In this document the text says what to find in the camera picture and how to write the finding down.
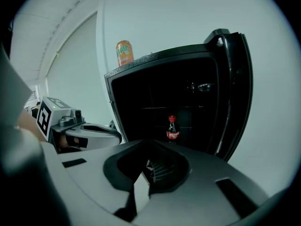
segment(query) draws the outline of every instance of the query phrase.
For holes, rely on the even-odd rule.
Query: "ceiling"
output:
[[[10,61],[22,79],[39,79],[49,43],[64,19],[83,0],[27,0],[13,22]]]

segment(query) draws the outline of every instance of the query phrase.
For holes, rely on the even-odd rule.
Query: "red bottle cap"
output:
[[[170,115],[170,116],[168,117],[168,120],[169,120],[170,122],[175,122],[176,119],[177,119],[177,118],[176,118],[175,115]]]

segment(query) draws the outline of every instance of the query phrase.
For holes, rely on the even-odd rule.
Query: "black mini fridge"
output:
[[[214,30],[203,44],[171,48],[105,75],[126,142],[168,141],[168,117],[180,125],[178,145],[228,161],[244,132],[252,101],[246,38]]]

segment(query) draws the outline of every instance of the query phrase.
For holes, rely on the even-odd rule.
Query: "coca-cola bottle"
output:
[[[166,128],[166,134],[169,142],[176,143],[180,136],[180,126],[175,122],[176,116],[170,115],[168,117],[170,124]]]

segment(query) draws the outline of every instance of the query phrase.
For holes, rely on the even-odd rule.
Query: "soda can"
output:
[[[132,45],[129,41],[123,40],[116,45],[118,66],[121,67],[134,60]]]

